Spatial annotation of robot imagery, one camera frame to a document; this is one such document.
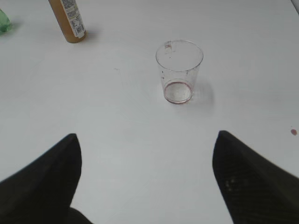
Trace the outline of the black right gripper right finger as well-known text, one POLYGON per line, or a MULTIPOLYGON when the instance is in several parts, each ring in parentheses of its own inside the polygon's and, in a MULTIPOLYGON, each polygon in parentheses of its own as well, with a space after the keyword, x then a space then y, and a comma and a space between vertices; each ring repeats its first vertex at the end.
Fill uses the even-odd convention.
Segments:
POLYGON ((215 179, 235 224, 297 224, 299 179, 228 131, 213 151, 215 179))

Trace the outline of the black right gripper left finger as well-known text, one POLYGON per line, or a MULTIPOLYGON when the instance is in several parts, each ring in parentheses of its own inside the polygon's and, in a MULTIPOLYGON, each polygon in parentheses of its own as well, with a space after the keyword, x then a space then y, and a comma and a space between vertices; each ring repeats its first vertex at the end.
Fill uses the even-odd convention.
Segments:
POLYGON ((68 134, 32 163, 0 183, 2 224, 89 224, 71 207, 81 176, 77 135, 68 134))

